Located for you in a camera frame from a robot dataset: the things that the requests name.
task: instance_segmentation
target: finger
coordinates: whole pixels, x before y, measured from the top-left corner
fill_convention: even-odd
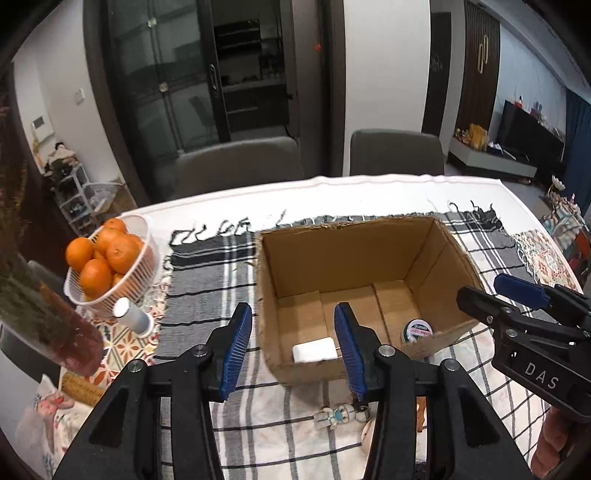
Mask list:
[[[558,451],[546,441],[542,433],[538,438],[538,445],[535,449],[534,456],[531,461],[531,470],[538,476],[543,477],[550,470],[552,470],[560,461],[560,455]]]
[[[542,425],[542,432],[546,441],[559,452],[566,445],[571,426],[572,421],[567,419],[559,409],[551,407]]]

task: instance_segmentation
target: black and white checkered cloth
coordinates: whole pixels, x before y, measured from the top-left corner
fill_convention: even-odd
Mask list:
[[[468,252],[489,293],[498,273],[531,280],[494,210],[434,213]],[[361,221],[374,217],[322,216],[293,225],[330,221]],[[229,479],[291,478],[335,480],[363,477],[366,455],[361,449],[363,424],[351,422],[336,430],[316,430],[312,415],[323,406],[351,401],[345,380],[280,385],[267,369],[257,345],[254,233],[247,222],[228,223],[205,240],[196,233],[174,232],[170,262],[173,275],[161,339],[154,359],[169,361],[197,343],[205,343],[214,328],[226,325],[239,301],[254,311],[252,336],[236,391],[224,404],[211,403],[212,421],[222,469]],[[278,225],[279,228],[290,225]],[[538,316],[537,312],[527,312]],[[475,327],[429,361],[456,358],[491,402],[529,462],[548,408],[538,397],[492,368],[491,331]],[[170,402],[162,406],[163,478],[172,479]],[[417,458],[424,452],[417,447]]]

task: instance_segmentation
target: door handle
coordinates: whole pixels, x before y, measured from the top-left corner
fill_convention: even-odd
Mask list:
[[[484,63],[488,65],[488,35],[484,36]]]
[[[213,96],[215,98],[220,96],[219,85],[217,84],[217,71],[213,63],[209,64],[209,79],[212,82]]]
[[[482,58],[482,43],[480,45],[478,45],[478,63],[476,65],[476,70],[478,70],[478,73],[482,73],[484,67],[484,62],[483,62],[483,58]]]

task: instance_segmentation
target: fruit basket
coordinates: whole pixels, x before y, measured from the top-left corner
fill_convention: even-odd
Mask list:
[[[139,303],[151,286],[158,270],[160,257],[152,234],[150,219],[136,214],[122,215],[119,218],[125,223],[128,233],[137,235],[144,243],[134,264],[123,275],[119,283],[104,295],[90,301],[87,301],[80,288],[80,274],[77,271],[69,268],[64,283],[64,293],[74,304],[90,309],[99,317],[111,317],[113,305],[121,297],[127,297],[133,303]],[[103,228],[99,228],[89,237],[93,244],[96,244],[97,237]]]

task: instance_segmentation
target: floor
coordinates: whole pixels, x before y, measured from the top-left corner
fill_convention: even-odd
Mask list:
[[[445,165],[445,175],[462,175],[456,167],[447,163]],[[521,200],[527,208],[536,216],[536,218],[543,217],[550,213],[548,206],[540,199],[540,195],[545,193],[544,190],[535,185],[523,185],[513,181],[503,181],[503,185],[512,191],[519,200]]]

